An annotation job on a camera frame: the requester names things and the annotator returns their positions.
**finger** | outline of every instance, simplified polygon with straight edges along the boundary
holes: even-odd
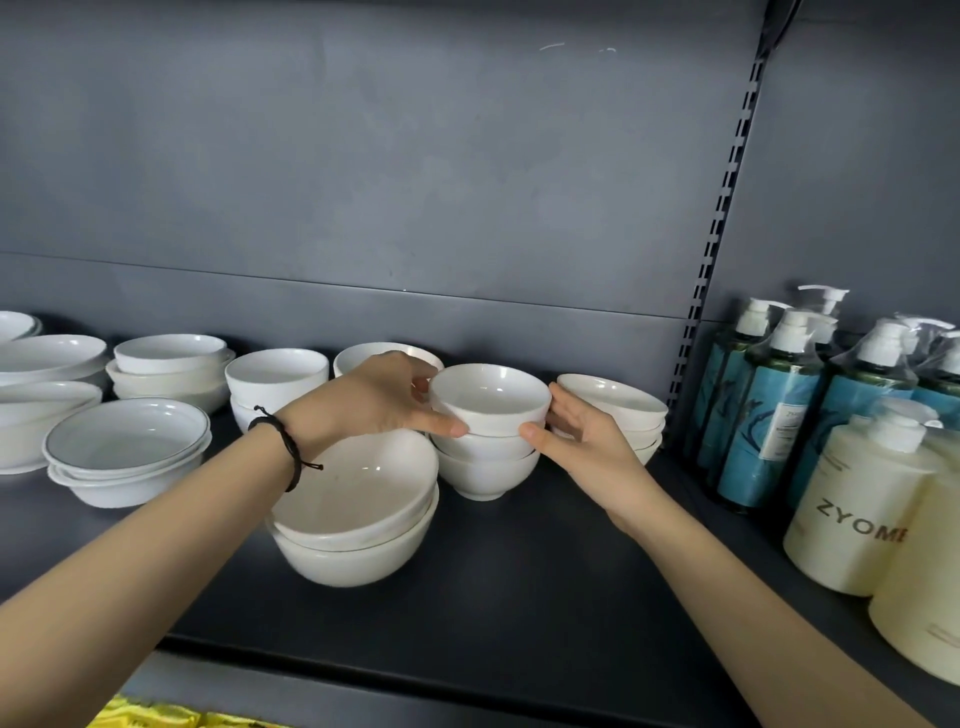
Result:
[[[569,470],[579,447],[575,441],[565,440],[553,432],[547,432],[536,423],[523,423],[519,433],[520,437],[534,446],[538,452],[542,452],[564,470]]]
[[[441,437],[462,437],[468,432],[468,427],[457,418],[426,407],[411,410],[407,426]]]

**grey shelf back panel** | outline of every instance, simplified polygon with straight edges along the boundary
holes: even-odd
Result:
[[[844,328],[960,323],[960,7],[807,2],[764,70],[705,318],[850,288]]]
[[[240,351],[309,347],[332,356],[400,341],[447,363],[609,376],[662,399],[684,331],[680,319],[19,254],[0,254],[4,308],[111,342],[197,331]]]
[[[685,318],[763,6],[5,8],[0,251]]]

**cream bottle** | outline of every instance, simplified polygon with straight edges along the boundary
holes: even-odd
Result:
[[[876,588],[869,614],[883,639],[960,685],[960,475],[931,478],[910,538]]]
[[[800,571],[842,594],[870,596],[907,539],[927,478],[947,468],[921,447],[937,413],[882,398],[866,423],[830,433],[783,538]]]

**left hand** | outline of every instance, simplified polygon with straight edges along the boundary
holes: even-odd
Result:
[[[402,427],[460,437],[467,426],[432,410],[421,394],[436,373],[435,367],[403,352],[378,354],[290,402],[277,416],[306,450]]]

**black bracelet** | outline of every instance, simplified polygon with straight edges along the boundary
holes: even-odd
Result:
[[[300,448],[297,447],[297,443],[290,436],[290,433],[287,432],[287,428],[283,425],[283,423],[276,418],[276,415],[270,414],[259,404],[253,409],[263,412],[263,417],[258,417],[255,420],[252,420],[250,426],[247,427],[247,431],[249,432],[254,427],[261,424],[275,427],[276,431],[280,433],[280,439],[283,440],[283,445],[287,448],[287,452],[290,453],[290,456],[294,459],[294,463],[296,463],[294,467],[294,477],[293,480],[290,481],[290,485],[287,486],[287,493],[290,493],[290,491],[297,487],[297,483],[300,482],[300,473],[302,472],[303,468],[313,468],[316,471],[321,471],[324,469],[323,465],[319,463],[305,462],[300,457]]]

